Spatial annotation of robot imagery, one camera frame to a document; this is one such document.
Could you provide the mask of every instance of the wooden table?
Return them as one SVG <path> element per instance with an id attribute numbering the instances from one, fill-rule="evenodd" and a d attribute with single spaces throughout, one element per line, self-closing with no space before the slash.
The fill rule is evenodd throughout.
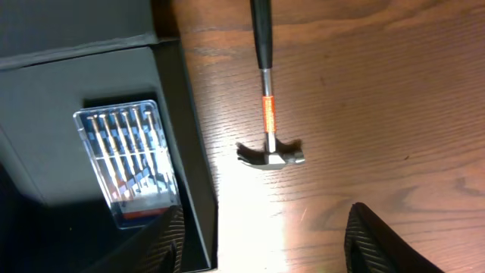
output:
<path id="1" fill-rule="evenodd" d="M 447 272 L 485 271 L 485 2 L 273 0 L 278 136 L 307 162 L 258 171 L 249 0 L 174 13 L 220 206 L 220 272 L 345 272 L 365 202 Z"/>

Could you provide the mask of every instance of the black rubber grip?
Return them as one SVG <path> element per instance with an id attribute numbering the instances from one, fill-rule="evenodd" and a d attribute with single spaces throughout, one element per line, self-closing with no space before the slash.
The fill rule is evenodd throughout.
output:
<path id="1" fill-rule="evenodd" d="M 251 0 L 251 14 L 259 69 L 271 68 L 273 67 L 271 0 Z"/>

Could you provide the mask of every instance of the clear plastic case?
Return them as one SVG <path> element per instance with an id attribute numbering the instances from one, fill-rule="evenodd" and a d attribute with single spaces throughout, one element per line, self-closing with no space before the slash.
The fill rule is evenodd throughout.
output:
<path id="1" fill-rule="evenodd" d="M 180 204 L 154 101 L 85 108 L 74 120 L 119 228 L 143 226 Z"/>

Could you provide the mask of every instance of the hammer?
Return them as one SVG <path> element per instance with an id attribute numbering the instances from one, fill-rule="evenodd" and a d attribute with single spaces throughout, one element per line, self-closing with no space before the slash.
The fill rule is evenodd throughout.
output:
<path id="1" fill-rule="evenodd" d="M 284 144 L 276 138 L 274 96 L 271 89 L 271 68 L 273 67 L 271 0 L 251 0 L 251 15 L 256 55 L 263 85 L 266 143 L 264 151 L 255 151 L 238 143 L 238 159 L 245 165 L 261 170 L 280 170 L 288 164 L 303 164 L 305 156 L 302 152 L 301 141 Z"/>

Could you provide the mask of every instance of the black box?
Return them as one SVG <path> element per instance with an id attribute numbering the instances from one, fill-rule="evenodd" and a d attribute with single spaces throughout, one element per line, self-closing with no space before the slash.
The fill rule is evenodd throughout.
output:
<path id="1" fill-rule="evenodd" d="M 158 103 L 179 183 L 182 270 L 217 267 L 217 202 L 178 41 L 17 67 L 0 90 L 0 271 L 78 272 L 137 232 L 112 222 L 72 114 L 142 99 Z"/>

